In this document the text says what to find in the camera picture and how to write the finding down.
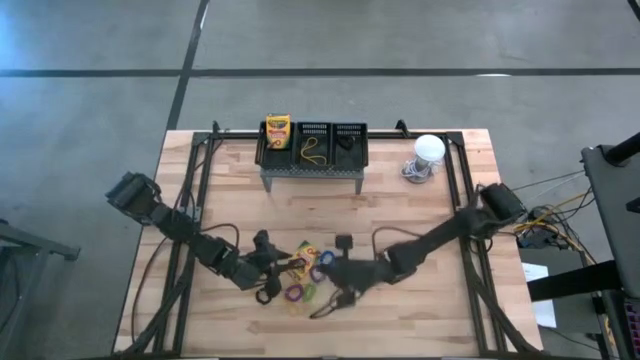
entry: gray floor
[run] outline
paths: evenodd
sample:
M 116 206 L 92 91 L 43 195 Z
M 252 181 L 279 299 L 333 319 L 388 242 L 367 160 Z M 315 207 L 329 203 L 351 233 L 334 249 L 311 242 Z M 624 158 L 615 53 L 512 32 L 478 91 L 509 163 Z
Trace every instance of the gray floor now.
M 0 68 L 178 69 L 197 0 L 0 3 Z M 624 67 L 640 23 L 624 0 L 214 0 L 196 68 Z M 82 246 L 51 262 L 16 359 L 109 353 L 140 227 L 104 201 L 127 170 L 153 175 L 176 78 L 0 78 L 0 217 Z M 640 77 L 192 79 L 179 129 L 255 128 L 268 112 L 372 128 L 489 128 L 503 180 L 581 168 L 580 149 L 639 130 Z M 584 178 L 527 205 L 586 190 Z M 528 200 L 546 189 L 523 191 Z M 595 207 L 572 224 L 610 252 Z M 597 356 L 543 331 L 554 354 Z M 584 337 L 575 338 L 595 346 Z

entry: black storage bin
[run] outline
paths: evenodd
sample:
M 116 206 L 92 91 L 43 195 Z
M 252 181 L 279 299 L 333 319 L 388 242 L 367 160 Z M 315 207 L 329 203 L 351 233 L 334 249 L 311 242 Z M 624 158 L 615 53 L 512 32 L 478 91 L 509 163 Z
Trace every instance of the black storage bin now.
M 332 156 L 333 170 L 357 171 L 369 165 L 367 124 L 333 124 Z
M 310 146 L 304 152 L 307 158 L 302 157 L 302 149 L 307 144 L 313 144 L 315 138 L 317 144 Z M 329 170 L 332 165 L 331 158 L 331 123 L 299 122 L 295 127 L 294 136 L 294 165 L 306 170 Z
M 295 144 L 295 123 L 291 122 L 291 137 L 289 143 L 284 149 L 269 149 L 269 140 L 267 139 L 267 123 L 260 123 L 258 132 L 258 145 L 256 147 L 255 163 L 263 169 L 268 170 L 289 170 L 293 164 L 294 144 Z

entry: wooden table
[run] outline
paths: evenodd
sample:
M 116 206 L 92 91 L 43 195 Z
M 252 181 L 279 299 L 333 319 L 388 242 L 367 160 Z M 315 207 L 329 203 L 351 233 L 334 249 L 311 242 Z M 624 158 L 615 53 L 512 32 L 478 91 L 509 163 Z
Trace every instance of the wooden table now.
M 488 131 L 463 130 L 463 134 L 473 181 L 483 184 L 500 181 Z M 156 182 L 168 204 L 173 204 L 183 181 L 191 137 L 191 131 L 167 133 Z M 320 248 L 333 248 L 336 233 L 352 233 L 351 257 L 370 259 L 371 233 L 375 228 L 394 225 L 426 232 L 452 215 L 444 168 L 422 185 L 411 184 L 400 176 L 404 161 L 412 156 L 413 143 L 413 140 L 370 140 L 369 166 L 365 170 L 362 194 L 354 195 L 353 181 L 313 179 L 275 179 L 273 190 L 268 194 L 260 180 L 260 169 L 254 164 L 255 141 L 226 141 L 214 155 L 203 228 L 235 223 L 241 230 L 242 252 L 252 250 L 252 238 L 260 229 L 267 229 L 271 241 L 287 252 L 294 252 L 302 240 Z M 458 187 L 464 189 L 455 160 L 458 157 L 453 155 Z M 233 233 L 227 230 L 215 235 L 234 239 Z M 126 348 L 131 342 L 132 299 L 142 271 L 161 240 L 157 229 L 144 229 L 116 350 Z M 381 232 L 378 247 L 399 240 L 406 240 L 406 236 Z M 489 257 L 499 302 L 525 338 L 542 348 L 516 244 L 510 237 L 494 240 Z M 164 245 L 166 249 L 150 271 L 140 297 L 137 333 L 160 303 L 169 243 Z M 313 304 L 303 308 L 307 311 L 305 315 L 294 316 L 282 296 L 262 306 L 256 303 L 253 291 L 241 292 L 230 281 L 197 265 L 183 355 L 477 355 L 457 241 L 429 255 L 418 272 L 405 281 L 394 286 L 376 286 L 354 308 L 336 311 L 321 320 L 309 320 L 308 313 L 326 302 L 320 297 L 316 296 L 317 303 L 314 298 Z M 492 332 L 486 311 L 484 318 L 490 338 Z

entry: white paper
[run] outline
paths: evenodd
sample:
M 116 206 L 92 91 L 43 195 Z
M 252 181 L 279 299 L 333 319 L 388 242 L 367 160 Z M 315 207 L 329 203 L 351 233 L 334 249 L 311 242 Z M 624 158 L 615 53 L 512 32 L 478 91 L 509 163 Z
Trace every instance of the white paper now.
M 522 269 L 524 270 L 524 277 L 527 279 L 527 282 L 549 276 L 549 269 L 543 265 L 522 263 Z M 556 327 L 556 314 L 553 311 L 553 300 L 534 302 L 533 312 L 536 315 L 538 325 L 550 328 Z

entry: table leg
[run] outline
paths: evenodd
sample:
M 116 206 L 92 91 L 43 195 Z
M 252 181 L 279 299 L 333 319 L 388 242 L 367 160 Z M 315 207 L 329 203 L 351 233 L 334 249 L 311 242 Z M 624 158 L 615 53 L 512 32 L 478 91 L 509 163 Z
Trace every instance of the table leg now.
M 360 195 L 362 192 L 362 183 L 364 179 L 356 179 L 356 195 Z
M 268 176 L 260 176 L 262 179 L 262 185 L 264 185 L 264 190 L 268 193 L 271 192 L 271 183 L 273 182 L 273 178 Z

